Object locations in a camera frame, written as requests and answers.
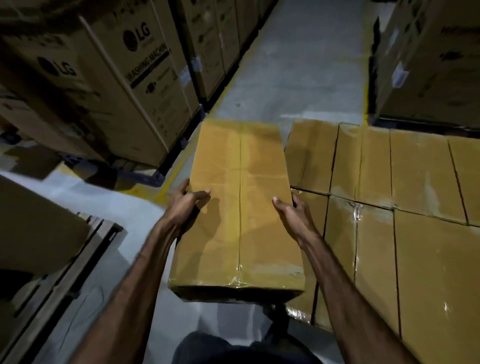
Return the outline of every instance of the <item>person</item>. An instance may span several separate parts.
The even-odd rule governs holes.
[[[210,194],[209,191],[186,193],[188,183],[185,180],[172,196],[164,215],[152,228],[131,269],[71,357],[71,364],[143,361],[168,251],[197,202],[207,199]],[[293,206],[273,197],[273,206],[289,233],[293,234],[308,256],[325,298],[333,332],[345,363],[418,364],[417,359],[346,275],[315,227],[309,206],[294,194],[292,199]],[[245,363],[247,360],[270,360],[272,363],[314,362],[311,359],[313,355],[279,354],[259,345],[233,346],[221,338],[207,336],[210,344],[205,344],[201,334],[189,335],[188,345],[180,344],[173,363]]]

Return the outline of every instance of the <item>finger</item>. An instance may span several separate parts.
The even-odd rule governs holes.
[[[295,205],[297,207],[305,204],[305,202],[300,197],[298,197],[296,194],[292,194],[292,199],[293,199],[293,202],[295,202]]]
[[[285,213],[285,209],[289,206],[288,204],[278,199],[277,197],[274,197],[272,201],[273,201],[273,206],[275,206],[277,210],[282,211],[283,213]]]
[[[210,190],[193,192],[192,195],[195,197],[195,200],[198,201],[210,196]]]
[[[188,184],[190,183],[190,178],[186,178],[175,190],[177,194],[185,194],[187,191]]]

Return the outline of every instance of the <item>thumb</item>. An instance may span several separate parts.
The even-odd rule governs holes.
[[[278,199],[277,197],[274,197],[273,198],[273,206],[275,206],[275,208],[279,211],[282,211],[283,213],[285,213],[285,209],[287,208],[287,204],[285,202],[283,202],[282,200]]]
[[[192,195],[195,197],[195,200],[198,201],[207,198],[210,195],[210,190],[193,192]]]

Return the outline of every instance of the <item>warehouse aisle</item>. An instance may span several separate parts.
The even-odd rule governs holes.
[[[367,0],[280,0],[210,117],[274,123],[284,140],[297,117],[363,123],[371,10]],[[157,196],[148,199],[167,200],[169,190],[190,175],[194,151],[195,135]],[[65,363],[164,209],[87,184],[66,175],[64,169],[43,181],[3,174],[62,206],[110,219],[127,230],[122,244],[102,257],[89,285],[69,307],[72,322],[55,329],[35,360],[36,364]],[[167,288],[172,256],[173,250],[158,292],[145,363],[170,363],[180,341],[197,329],[233,344],[262,338],[270,321],[257,305],[184,303],[177,298]],[[289,330],[325,364],[343,362],[332,335],[295,321]]]

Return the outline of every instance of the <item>box flap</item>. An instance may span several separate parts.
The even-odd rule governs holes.
[[[436,134],[391,130],[390,142],[395,206],[466,223],[447,139]]]
[[[448,137],[468,223],[480,226],[480,140]]]
[[[292,187],[327,194],[330,191],[338,124],[297,120],[285,147]]]
[[[189,188],[210,189],[211,200],[177,245],[169,278],[177,294],[205,300],[176,288],[261,288],[286,301],[303,291],[300,248],[272,204],[273,196],[291,202],[278,128],[205,120]]]
[[[305,201],[312,214],[313,222],[316,228],[323,236],[325,228],[325,217],[327,214],[328,197],[322,194],[312,194],[310,192],[292,189],[292,192]],[[287,302],[287,313],[296,320],[310,323],[313,313],[313,301],[315,300],[315,287],[317,285],[317,278],[310,265],[307,255],[304,251],[301,252],[303,269],[305,274],[305,293],[295,297],[293,300]]]
[[[340,124],[335,164],[332,174],[332,195],[356,200],[360,178],[360,155],[362,128],[357,125]]]
[[[355,268],[357,241],[356,219],[360,204],[330,196],[325,225],[325,242],[332,248],[338,261],[352,279]],[[318,290],[315,324],[332,331],[322,292]]]
[[[480,362],[480,228],[395,211],[402,339],[422,363]]]
[[[390,130],[363,127],[360,182],[356,200],[375,206],[392,206]]]
[[[393,211],[361,205],[355,286],[398,334]]]

